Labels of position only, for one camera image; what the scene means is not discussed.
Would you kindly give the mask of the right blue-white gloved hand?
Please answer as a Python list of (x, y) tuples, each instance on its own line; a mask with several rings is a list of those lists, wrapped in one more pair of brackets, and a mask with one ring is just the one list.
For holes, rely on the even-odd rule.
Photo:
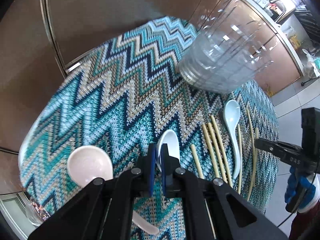
[(299, 172), (290, 167), (289, 179), (285, 192), (286, 211), (307, 213), (319, 202), (319, 179), (315, 173)]

